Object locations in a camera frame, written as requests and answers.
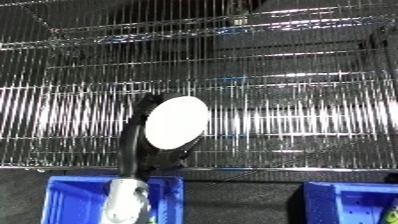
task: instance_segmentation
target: white disc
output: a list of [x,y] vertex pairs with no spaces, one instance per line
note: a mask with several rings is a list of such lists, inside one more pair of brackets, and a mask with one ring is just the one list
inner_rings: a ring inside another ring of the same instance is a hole
[[196,97],[182,96],[161,103],[149,115],[145,136],[156,148],[176,149],[203,133],[208,108]]

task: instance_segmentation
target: metal wire rack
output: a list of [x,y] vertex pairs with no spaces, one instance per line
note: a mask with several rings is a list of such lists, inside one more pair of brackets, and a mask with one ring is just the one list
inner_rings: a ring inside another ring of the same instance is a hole
[[2,167],[114,167],[147,92],[210,107],[192,169],[397,169],[394,0],[0,1]]

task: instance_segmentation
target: dark background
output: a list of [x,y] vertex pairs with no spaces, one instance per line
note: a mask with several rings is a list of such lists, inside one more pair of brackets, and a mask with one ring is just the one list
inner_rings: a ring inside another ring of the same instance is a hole
[[[1,170],[0,223],[39,223],[51,175],[97,175],[110,171]],[[305,223],[302,181],[383,182],[386,173],[197,171],[164,173],[185,178],[185,223]],[[230,181],[231,177],[240,176]]]

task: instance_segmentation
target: wire shelf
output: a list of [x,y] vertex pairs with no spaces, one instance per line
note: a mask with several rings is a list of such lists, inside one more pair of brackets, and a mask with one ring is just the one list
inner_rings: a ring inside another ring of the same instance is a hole
[[145,93],[210,108],[190,169],[397,169],[394,0],[0,1],[2,167],[115,167]]

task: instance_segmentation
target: blue bin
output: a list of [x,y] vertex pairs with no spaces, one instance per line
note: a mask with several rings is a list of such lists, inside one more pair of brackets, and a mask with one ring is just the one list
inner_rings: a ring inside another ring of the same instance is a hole
[[378,224],[398,185],[308,182],[304,194],[309,224]]
[[[98,224],[112,176],[55,176],[47,186],[42,224]],[[149,180],[151,215],[157,224],[182,224],[183,182],[177,177]]]

